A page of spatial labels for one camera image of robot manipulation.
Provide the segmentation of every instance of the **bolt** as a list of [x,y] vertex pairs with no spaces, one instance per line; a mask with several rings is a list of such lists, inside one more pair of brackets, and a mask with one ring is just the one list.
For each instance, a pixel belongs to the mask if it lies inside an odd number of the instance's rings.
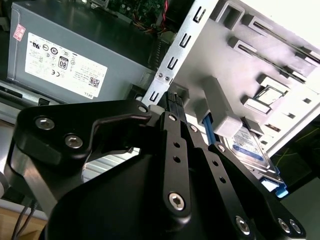
[[283,231],[285,231],[287,234],[290,233],[290,228],[281,218],[278,218],[278,223],[280,227],[283,229]]
[[221,145],[218,145],[218,148],[221,150],[221,152],[225,152],[226,150],[225,150],[225,148],[223,147],[223,146],[221,146]]
[[169,115],[169,118],[172,120],[172,121],[177,121],[177,119],[176,119],[176,117],[175,116],[173,116],[173,115]]
[[248,224],[245,222],[245,220],[242,219],[242,217],[236,216],[235,223],[244,235],[250,234],[250,228],[249,228]]
[[300,227],[295,223],[295,221],[290,220],[290,224],[293,227],[293,229],[298,233],[301,234],[301,229]]
[[65,144],[72,149],[78,149],[83,145],[81,138],[76,135],[69,135],[64,141]]
[[39,117],[35,120],[35,125],[42,130],[51,130],[55,127],[54,121],[46,117]]
[[99,6],[97,5],[97,4],[95,4],[95,3],[91,3],[91,8],[92,9],[96,9],[96,8],[98,8]]
[[138,109],[143,113],[146,113],[148,111],[144,106],[139,106]]
[[194,131],[195,133],[198,132],[198,128],[196,128],[195,126],[193,125],[190,125],[190,128],[192,129],[192,131]]
[[185,208],[185,201],[183,198],[177,193],[170,193],[169,202],[175,210],[182,211]]
[[137,100],[137,101],[139,101],[139,102],[142,102],[142,99],[143,99],[142,96],[137,96],[137,97],[135,98],[135,100]]

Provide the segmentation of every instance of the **gray cable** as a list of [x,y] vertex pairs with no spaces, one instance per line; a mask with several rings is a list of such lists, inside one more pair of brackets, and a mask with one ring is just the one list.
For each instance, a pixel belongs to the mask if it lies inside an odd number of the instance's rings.
[[37,202],[32,202],[31,204],[31,211],[29,216],[26,218],[24,224],[22,225],[22,227],[20,228],[20,230],[18,231],[17,235],[16,235],[16,239],[19,238],[19,236],[22,234],[22,232],[26,229],[28,223],[30,222],[32,216],[34,215],[36,208],[37,208],[38,203]]
[[13,230],[13,233],[12,233],[12,237],[11,237],[11,240],[16,240],[17,239],[17,234],[18,234],[18,229],[20,227],[20,224],[21,224],[21,221],[22,221],[22,218],[24,217],[24,215],[26,214],[26,211],[28,209],[28,205],[26,205],[23,210],[21,211],[17,221],[16,221],[16,224],[14,226],[14,230]]

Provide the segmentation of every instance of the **motherboard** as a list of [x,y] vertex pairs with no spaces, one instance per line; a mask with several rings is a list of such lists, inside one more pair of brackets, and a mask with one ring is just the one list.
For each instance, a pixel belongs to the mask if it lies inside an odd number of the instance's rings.
[[105,11],[132,23],[146,33],[164,30],[168,0],[92,0]]

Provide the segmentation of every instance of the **barcode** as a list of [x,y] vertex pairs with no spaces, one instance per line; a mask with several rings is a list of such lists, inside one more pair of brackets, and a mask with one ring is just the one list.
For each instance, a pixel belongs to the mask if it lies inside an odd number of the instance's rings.
[[100,83],[100,80],[90,77],[90,82],[89,82],[90,86],[97,89],[99,87],[99,83]]

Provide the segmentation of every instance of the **power supply unit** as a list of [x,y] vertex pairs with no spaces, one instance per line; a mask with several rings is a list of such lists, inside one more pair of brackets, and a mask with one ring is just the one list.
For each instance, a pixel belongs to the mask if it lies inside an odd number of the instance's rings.
[[166,52],[151,34],[76,2],[14,2],[11,32],[8,81],[60,103],[125,99]]

